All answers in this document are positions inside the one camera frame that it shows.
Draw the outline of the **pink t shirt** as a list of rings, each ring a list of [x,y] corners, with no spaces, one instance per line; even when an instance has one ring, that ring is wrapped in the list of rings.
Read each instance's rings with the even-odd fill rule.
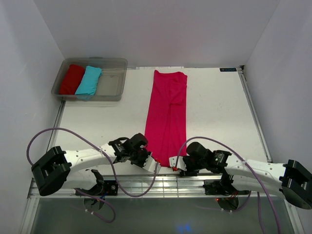
[[[186,154],[187,78],[182,72],[154,71],[144,135],[148,151],[162,167],[169,167],[169,158],[179,151]]]

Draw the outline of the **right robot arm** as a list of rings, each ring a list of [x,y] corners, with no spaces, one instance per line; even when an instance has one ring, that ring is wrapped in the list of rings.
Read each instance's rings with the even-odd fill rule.
[[[229,151],[211,151],[198,142],[192,142],[186,153],[170,159],[170,165],[180,170],[181,176],[196,176],[204,169],[221,175],[220,179],[204,184],[208,195],[253,191],[280,197],[301,209],[312,208],[312,174],[298,161],[244,160]]]

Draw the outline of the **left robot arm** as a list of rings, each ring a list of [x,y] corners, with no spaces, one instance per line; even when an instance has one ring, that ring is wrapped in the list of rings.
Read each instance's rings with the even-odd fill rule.
[[[156,175],[159,165],[147,151],[147,144],[145,136],[138,133],[85,150],[65,151],[56,146],[34,163],[31,171],[41,196],[71,188],[89,195],[116,195],[117,184],[106,182],[97,167],[129,161]]]

